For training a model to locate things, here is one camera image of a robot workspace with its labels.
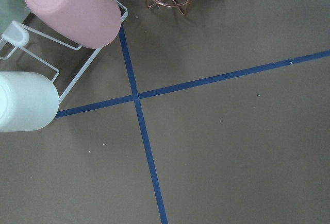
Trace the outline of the pink cup on rack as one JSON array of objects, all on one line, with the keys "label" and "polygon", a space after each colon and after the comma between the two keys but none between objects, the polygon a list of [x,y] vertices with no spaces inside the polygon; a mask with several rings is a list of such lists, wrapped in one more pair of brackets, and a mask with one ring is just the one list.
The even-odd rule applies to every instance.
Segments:
[{"label": "pink cup on rack", "polygon": [[122,17],[114,0],[25,0],[29,9],[50,28],[86,48],[111,43]]}]

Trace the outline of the white cup on rack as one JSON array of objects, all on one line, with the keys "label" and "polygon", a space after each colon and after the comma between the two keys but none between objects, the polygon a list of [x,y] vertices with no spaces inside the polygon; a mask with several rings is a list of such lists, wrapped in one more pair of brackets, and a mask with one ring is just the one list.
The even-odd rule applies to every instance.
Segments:
[{"label": "white cup on rack", "polygon": [[35,72],[1,72],[1,132],[35,131],[56,116],[54,84]]}]

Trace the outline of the pale green cup on rack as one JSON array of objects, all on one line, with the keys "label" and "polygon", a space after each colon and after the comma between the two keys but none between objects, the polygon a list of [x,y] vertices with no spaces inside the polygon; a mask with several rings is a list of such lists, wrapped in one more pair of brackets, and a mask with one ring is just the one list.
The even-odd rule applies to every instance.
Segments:
[{"label": "pale green cup on rack", "polygon": [[29,13],[23,0],[1,0],[1,33],[12,21],[23,22]]}]

